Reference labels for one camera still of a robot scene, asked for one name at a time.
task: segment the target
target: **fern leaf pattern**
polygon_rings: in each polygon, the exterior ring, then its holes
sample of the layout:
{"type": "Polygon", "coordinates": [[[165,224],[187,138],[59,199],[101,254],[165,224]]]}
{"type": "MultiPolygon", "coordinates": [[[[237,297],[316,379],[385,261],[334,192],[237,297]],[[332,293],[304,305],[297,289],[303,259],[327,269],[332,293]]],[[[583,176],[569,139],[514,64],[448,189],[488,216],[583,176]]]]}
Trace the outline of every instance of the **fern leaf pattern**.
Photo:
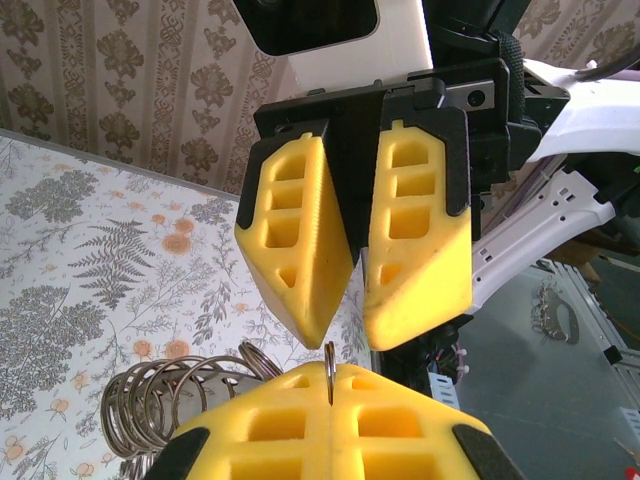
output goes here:
{"type": "Polygon", "coordinates": [[[96,278],[80,286],[97,290],[93,296],[111,310],[115,310],[127,292],[133,290],[128,285],[138,283],[135,277],[144,277],[139,267],[152,268],[145,257],[156,254],[146,247],[142,236],[147,232],[140,230],[140,222],[131,220],[121,222],[107,219],[113,226],[92,226],[89,228],[104,232],[77,248],[96,248],[84,258],[70,263],[70,267],[89,267],[84,272],[74,275],[75,278],[96,278]]]}

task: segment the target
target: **white plastic panel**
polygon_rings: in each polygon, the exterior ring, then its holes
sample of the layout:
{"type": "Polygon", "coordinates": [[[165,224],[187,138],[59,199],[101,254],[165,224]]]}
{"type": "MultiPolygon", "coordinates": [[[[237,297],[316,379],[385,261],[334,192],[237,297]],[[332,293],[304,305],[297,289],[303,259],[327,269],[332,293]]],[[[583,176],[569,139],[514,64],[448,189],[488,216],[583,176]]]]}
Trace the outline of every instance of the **white plastic panel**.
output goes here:
{"type": "Polygon", "coordinates": [[[433,67],[420,0],[377,0],[378,25],[363,39],[289,57],[302,91],[327,91],[406,80],[433,67]]]}
{"type": "Polygon", "coordinates": [[[431,386],[431,398],[456,410],[460,410],[456,387],[454,387],[449,377],[429,372],[429,385],[431,386]]]}
{"type": "Polygon", "coordinates": [[[557,171],[539,194],[473,245],[474,313],[498,288],[579,233],[615,216],[580,173],[557,171]]]}
{"type": "Polygon", "coordinates": [[[525,70],[571,96],[529,158],[560,153],[640,153],[640,82],[600,80],[580,83],[575,70],[525,60],[525,70]]]}

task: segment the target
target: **black screw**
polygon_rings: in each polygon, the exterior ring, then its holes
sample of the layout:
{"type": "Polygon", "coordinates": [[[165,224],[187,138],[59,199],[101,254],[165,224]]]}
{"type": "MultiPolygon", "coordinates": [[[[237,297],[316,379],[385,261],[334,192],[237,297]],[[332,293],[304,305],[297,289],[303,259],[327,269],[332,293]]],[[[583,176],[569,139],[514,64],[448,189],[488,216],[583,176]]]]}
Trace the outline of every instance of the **black screw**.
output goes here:
{"type": "Polygon", "coordinates": [[[474,90],[467,96],[467,103],[472,107],[479,107],[484,103],[485,99],[486,97],[482,90],[474,90]]]}

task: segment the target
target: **orange flower pattern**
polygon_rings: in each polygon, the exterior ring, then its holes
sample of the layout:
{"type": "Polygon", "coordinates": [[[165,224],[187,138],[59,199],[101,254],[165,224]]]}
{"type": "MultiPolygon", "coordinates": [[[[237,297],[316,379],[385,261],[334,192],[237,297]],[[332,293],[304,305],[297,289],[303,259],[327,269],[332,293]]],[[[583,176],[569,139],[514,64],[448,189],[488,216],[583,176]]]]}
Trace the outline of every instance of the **orange flower pattern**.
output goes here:
{"type": "Polygon", "coordinates": [[[75,469],[71,470],[71,473],[77,476],[78,478],[89,478],[93,475],[94,471],[93,465],[90,463],[81,463],[75,469]]]}
{"type": "Polygon", "coordinates": [[[25,447],[22,444],[22,438],[11,435],[4,441],[4,448],[0,452],[4,455],[4,461],[11,465],[11,462],[18,460],[24,454],[25,447]]]}
{"type": "Polygon", "coordinates": [[[151,217],[151,221],[156,225],[164,225],[164,222],[166,220],[167,220],[166,217],[160,214],[155,214],[153,217],[151,217]]]}
{"type": "Polygon", "coordinates": [[[191,240],[181,233],[173,233],[164,238],[162,247],[173,255],[184,255],[191,249],[191,240]]]}
{"type": "Polygon", "coordinates": [[[194,223],[188,218],[181,218],[180,220],[176,220],[173,226],[176,229],[176,232],[183,234],[190,233],[195,228],[194,223]]]}
{"type": "Polygon", "coordinates": [[[167,343],[165,348],[165,356],[170,359],[184,357],[189,355],[189,344],[184,340],[173,340],[167,343]]]}
{"type": "Polygon", "coordinates": [[[132,210],[142,210],[143,212],[145,211],[145,207],[142,203],[140,202],[129,202],[128,203],[128,207],[132,210]]]}
{"type": "Polygon", "coordinates": [[[76,373],[71,379],[71,383],[73,383],[73,388],[82,392],[82,389],[89,385],[89,373],[86,370],[76,373]]]}
{"type": "Polygon", "coordinates": [[[167,210],[170,210],[172,212],[178,212],[182,210],[182,204],[176,203],[174,201],[171,201],[171,203],[169,203],[166,207],[167,207],[167,210]]]}
{"type": "Polygon", "coordinates": [[[148,340],[138,340],[133,344],[133,353],[135,353],[140,361],[150,360],[153,347],[148,340]]]}

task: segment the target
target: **metal key ring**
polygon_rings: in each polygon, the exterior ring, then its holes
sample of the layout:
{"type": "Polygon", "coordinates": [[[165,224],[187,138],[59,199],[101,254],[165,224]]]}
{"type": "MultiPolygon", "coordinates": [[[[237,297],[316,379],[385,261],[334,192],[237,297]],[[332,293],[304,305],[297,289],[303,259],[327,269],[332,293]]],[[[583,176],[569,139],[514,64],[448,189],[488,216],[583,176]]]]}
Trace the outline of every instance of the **metal key ring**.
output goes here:
{"type": "Polygon", "coordinates": [[[324,346],[324,370],[327,375],[329,405],[333,405],[333,391],[336,387],[336,351],[333,342],[324,346]]]}

